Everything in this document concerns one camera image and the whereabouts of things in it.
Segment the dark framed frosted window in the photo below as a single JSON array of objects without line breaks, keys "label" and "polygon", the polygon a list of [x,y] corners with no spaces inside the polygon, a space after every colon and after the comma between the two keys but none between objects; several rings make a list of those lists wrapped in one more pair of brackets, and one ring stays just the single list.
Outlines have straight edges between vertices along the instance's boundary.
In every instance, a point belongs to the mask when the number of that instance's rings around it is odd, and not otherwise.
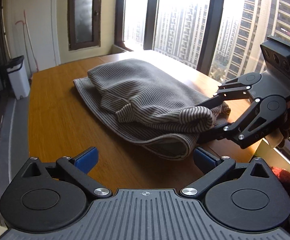
[{"label": "dark framed frosted window", "polygon": [[101,0],[68,0],[69,50],[101,43]]}]

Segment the white trash bin black lid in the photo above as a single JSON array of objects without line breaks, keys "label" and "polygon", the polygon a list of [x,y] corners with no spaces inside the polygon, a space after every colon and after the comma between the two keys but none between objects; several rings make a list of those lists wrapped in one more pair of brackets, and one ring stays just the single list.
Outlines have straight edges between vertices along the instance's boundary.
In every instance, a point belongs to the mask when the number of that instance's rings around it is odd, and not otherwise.
[{"label": "white trash bin black lid", "polygon": [[0,79],[3,88],[12,90],[16,100],[29,96],[30,85],[23,55],[10,59],[0,66]]}]

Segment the grey striped sweater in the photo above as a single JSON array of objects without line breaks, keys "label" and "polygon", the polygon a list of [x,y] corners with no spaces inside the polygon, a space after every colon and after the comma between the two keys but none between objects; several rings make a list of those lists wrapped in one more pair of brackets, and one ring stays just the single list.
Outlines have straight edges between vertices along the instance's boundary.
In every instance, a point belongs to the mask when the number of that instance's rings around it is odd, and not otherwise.
[{"label": "grey striped sweater", "polygon": [[107,128],[165,159],[188,157],[202,133],[230,115],[227,103],[204,107],[205,95],[142,60],[101,64],[73,83]]}]

